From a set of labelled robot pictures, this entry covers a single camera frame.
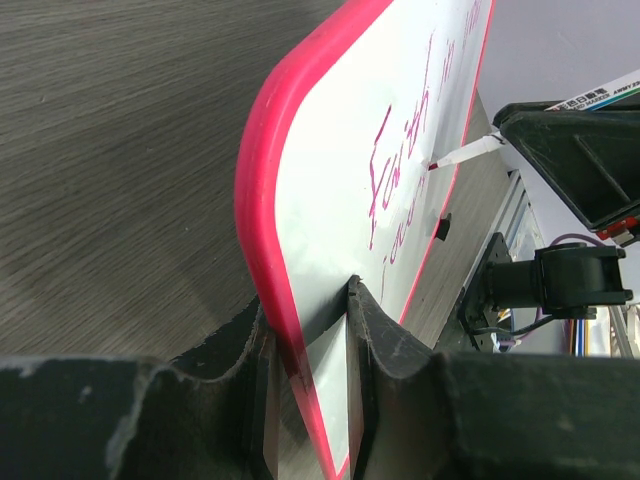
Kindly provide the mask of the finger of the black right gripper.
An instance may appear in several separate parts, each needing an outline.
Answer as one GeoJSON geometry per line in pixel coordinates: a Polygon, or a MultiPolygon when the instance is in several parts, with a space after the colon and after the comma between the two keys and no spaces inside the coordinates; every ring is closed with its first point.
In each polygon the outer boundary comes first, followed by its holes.
{"type": "Polygon", "coordinates": [[[639,215],[639,101],[594,111],[511,103],[493,125],[589,230],[639,215]]]}

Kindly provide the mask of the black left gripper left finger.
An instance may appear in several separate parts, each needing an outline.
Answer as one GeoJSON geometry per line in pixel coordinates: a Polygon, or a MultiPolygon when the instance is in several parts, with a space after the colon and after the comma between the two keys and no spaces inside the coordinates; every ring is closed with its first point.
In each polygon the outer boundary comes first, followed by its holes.
{"type": "Polygon", "coordinates": [[[5,479],[274,479],[279,365],[258,300],[170,361],[5,356],[5,479]]]}

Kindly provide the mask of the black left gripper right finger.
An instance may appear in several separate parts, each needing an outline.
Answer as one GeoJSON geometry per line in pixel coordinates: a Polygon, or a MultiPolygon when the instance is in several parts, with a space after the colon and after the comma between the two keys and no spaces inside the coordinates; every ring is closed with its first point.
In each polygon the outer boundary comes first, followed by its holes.
{"type": "Polygon", "coordinates": [[[346,287],[355,479],[635,479],[632,359],[435,352],[346,287]]]}

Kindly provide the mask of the purple capped marker pen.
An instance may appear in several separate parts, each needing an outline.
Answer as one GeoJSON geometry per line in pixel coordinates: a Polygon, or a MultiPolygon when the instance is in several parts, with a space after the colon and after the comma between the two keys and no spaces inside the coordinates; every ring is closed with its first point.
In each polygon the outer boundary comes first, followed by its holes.
{"type": "MultiPolygon", "coordinates": [[[[559,111],[595,111],[612,105],[622,99],[639,92],[639,70],[628,73],[604,85],[570,99],[556,103],[545,109],[545,112],[559,111]]],[[[501,133],[493,132],[467,145],[449,152],[441,158],[433,156],[424,160],[422,165],[427,171],[433,171],[450,165],[457,165],[467,160],[491,153],[507,145],[508,141],[501,133]]]]}

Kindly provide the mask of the pink framed whiteboard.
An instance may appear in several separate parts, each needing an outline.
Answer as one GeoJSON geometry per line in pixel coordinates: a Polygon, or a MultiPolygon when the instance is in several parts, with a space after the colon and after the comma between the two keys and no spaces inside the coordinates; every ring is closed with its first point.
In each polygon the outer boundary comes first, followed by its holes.
{"type": "Polygon", "coordinates": [[[272,70],[246,123],[235,222],[323,475],[348,440],[346,293],[402,321],[457,170],[490,1],[348,1],[272,70]]]}

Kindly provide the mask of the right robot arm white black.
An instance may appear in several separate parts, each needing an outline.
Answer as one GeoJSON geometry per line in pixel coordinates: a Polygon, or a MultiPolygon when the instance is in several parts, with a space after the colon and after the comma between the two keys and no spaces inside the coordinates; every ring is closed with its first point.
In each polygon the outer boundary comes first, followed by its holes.
{"type": "Polygon", "coordinates": [[[559,111],[548,102],[512,103],[493,125],[590,232],[630,236],[615,247],[547,247],[531,262],[494,267],[495,304],[505,306],[518,293],[524,307],[587,318],[590,307],[631,300],[619,261],[639,239],[639,103],[559,111]]]}

